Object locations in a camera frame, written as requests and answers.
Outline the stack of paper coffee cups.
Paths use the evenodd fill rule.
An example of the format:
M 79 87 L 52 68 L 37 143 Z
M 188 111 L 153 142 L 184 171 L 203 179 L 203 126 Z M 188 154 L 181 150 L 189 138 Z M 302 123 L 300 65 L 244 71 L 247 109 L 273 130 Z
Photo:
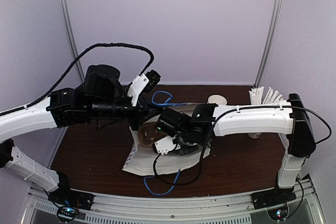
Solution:
M 218 94 L 214 94 L 208 97 L 207 104 L 227 105 L 227 99 Z

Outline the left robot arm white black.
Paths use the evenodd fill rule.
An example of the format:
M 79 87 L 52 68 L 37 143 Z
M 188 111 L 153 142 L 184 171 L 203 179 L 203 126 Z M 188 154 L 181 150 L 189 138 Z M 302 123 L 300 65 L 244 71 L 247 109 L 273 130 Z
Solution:
M 119 82 L 120 71 L 108 65 L 91 65 L 85 81 L 79 87 L 53 91 L 35 105 L 17 107 L 11 113 L 1 113 L 1 167 L 11 168 L 24 180 L 29 180 L 64 205 L 76 197 L 68 177 L 50 170 L 26 156 L 14 144 L 13 137 L 42 129 L 62 128 L 92 120 L 111 123 L 127 121 L 132 130 L 149 119 L 155 107 L 141 94 L 149 93 L 161 76 L 151 70 L 137 76 L 127 89 Z

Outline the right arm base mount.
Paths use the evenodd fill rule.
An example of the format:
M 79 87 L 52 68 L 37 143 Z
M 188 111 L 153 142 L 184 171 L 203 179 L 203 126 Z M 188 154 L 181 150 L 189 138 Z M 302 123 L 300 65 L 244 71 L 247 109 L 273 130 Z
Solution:
M 295 200 L 296 194 L 291 189 L 277 189 L 260 191 L 251 195 L 254 209 L 268 208 Z

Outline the brown cardboard cup carrier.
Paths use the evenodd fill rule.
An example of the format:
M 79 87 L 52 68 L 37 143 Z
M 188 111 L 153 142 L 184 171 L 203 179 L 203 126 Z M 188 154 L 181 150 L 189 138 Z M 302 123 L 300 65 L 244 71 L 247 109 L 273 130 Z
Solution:
M 154 142 L 166 136 L 163 132 L 159 131 L 155 125 L 155 122 L 146 122 L 139 128 L 138 137 L 142 147 L 150 148 Z

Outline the blue checkered paper bag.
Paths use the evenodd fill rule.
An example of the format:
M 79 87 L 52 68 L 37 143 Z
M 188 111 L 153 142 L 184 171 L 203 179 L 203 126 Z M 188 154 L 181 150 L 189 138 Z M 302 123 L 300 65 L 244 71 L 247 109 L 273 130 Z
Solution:
M 146 122 L 156 122 L 158 118 L 158 116 L 155 116 Z M 160 154 L 152 152 L 150 148 L 145 148 L 140 145 L 138 131 L 139 130 L 130 131 L 133 137 L 133 146 L 123 165 L 122 170 L 124 172 L 143 177 L 144 185 L 151 195 L 157 197 L 168 195 L 171 191 L 173 191 L 175 186 L 172 185 L 170 189 L 164 193 L 155 193 L 148 186 L 148 181 L 155 178 L 153 162 L 156 161 L 155 168 L 159 175 L 174 174 L 174 182 L 177 183 L 177 180 L 182 171 L 199 164 L 201 150 L 184 156 L 180 156 L 177 150 L 169 152 L 167 155 L 161 156 Z

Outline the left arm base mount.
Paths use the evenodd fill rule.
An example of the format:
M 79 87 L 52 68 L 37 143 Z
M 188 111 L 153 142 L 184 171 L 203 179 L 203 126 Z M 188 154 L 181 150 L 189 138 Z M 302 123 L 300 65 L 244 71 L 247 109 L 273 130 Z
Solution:
M 69 206 L 76 209 L 90 210 L 93 204 L 94 195 L 76 190 L 69 191 L 53 191 L 48 193 L 51 202 L 60 206 Z

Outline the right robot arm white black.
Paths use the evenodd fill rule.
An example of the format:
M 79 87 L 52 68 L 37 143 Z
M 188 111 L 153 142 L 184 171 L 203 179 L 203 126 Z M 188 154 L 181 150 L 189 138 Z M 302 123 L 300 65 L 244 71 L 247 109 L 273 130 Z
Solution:
M 166 155 L 186 147 L 200 145 L 206 149 L 213 136 L 243 133 L 279 133 L 288 147 L 277 174 L 276 186 L 269 192 L 272 203 L 279 204 L 293 191 L 296 178 L 305 162 L 316 150 L 308 110 L 298 94 L 288 100 L 266 105 L 197 105 L 192 115 L 164 108 L 156 122 L 166 136 L 156 141 L 155 153 Z

